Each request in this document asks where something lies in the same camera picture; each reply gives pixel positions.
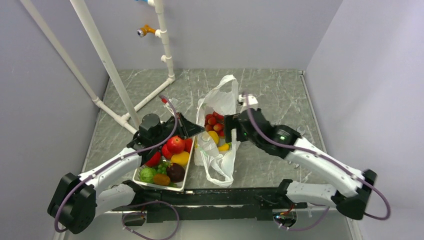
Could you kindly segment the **white plastic bag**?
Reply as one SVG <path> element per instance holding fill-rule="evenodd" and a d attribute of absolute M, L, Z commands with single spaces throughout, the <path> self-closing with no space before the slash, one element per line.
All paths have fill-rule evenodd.
<path fill-rule="evenodd" d="M 234 75 L 225 75 L 219 84 L 198 100 L 196 123 L 203 126 L 207 114 L 233 115 L 237 111 L 239 84 Z M 195 138 L 194 163 L 203 166 L 206 179 L 214 185 L 227 188 L 233 184 L 236 152 L 240 142 L 235 136 L 230 138 L 230 149 L 220 151 L 207 132 Z"/>

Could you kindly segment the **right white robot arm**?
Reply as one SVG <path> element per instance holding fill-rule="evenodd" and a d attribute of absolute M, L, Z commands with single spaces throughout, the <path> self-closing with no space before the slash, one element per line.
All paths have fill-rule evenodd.
<path fill-rule="evenodd" d="M 295 203 L 313 203 L 336 208 L 342 215 L 362 220 L 377 179 L 371 169 L 361 171 L 334 159 L 287 125 L 272 125 L 260 110 L 249 108 L 242 113 L 224 116 L 224 132 L 240 142 L 250 141 L 271 156 L 306 167 L 320 175 L 325 184 L 281 181 L 276 203 L 287 208 Z"/>

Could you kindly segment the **red lychee bunch fake fruit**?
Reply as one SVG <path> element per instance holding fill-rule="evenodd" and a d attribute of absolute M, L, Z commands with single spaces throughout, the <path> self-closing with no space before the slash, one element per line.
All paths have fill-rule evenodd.
<path fill-rule="evenodd" d="M 224 133 L 224 116 L 217 112 L 209 113 L 205 115 L 204 127 L 207 132 L 216 132 L 220 138 L 225 137 Z"/>

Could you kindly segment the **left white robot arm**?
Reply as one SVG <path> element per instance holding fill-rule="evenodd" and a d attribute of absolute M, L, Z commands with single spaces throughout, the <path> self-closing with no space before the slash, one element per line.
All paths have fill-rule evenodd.
<path fill-rule="evenodd" d="M 79 234 L 99 215 L 121 206 L 139 209 L 144 203 L 142 188 L 131 180 L 109 189 L 126 173 L 144 166 L 172 137 L 194 137 L 205 129 L 180 112 L 162 122 L 155 113 L 145 115 L 132 140 L 116 156 L 79 175 L 67 173 L 56 187 L 47 213 L 58 233 Z"/>

